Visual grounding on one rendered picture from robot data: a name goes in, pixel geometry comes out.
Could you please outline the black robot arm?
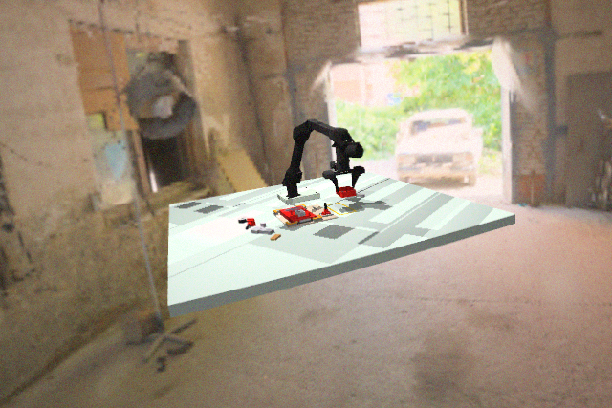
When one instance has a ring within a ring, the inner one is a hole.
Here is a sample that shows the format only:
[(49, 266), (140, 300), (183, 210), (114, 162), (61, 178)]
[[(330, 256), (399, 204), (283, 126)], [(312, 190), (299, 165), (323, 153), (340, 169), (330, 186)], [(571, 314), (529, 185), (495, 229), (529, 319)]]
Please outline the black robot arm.
[(361, 158), (363, 156), (364, 149), (361, 143), (359, 141), (355, 142), (346, 128), (333, 127), (314, 118), (306, 120), (304, 123), (295, 127), (293, 131), (295, 146), (291, 165), (286, 171), (285, 178), (282, 181), (282, 185), (287, 186), (288, 195), (286, 195), (286, 197), (293, 198), (301, 195), (298, 194), (297, 190), (297, 184), (300, 183), (303, 174), (299, 167), (304, 144), (314, 130), (328, 136), (329, 139), (334, 142), (332, 147), (336, 147), (337, 158)]

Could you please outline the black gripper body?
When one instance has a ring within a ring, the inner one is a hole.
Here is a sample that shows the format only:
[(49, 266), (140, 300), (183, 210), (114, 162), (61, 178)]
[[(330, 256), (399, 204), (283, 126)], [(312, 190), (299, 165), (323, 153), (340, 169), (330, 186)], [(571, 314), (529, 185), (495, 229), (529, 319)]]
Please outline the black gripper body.
[[(335, 179), (336, 175), (343, 175), (352, 173), (354, 175), (364, 174), (365, 168), (362, 166), (354, 166), (350, 168), (349, 157), (347, 158), (336, 158), (338, 171), (327, 170), (323, 171), (322, 176), (324, 179)], [(342, 173), (341, 173), (342, 172)]]

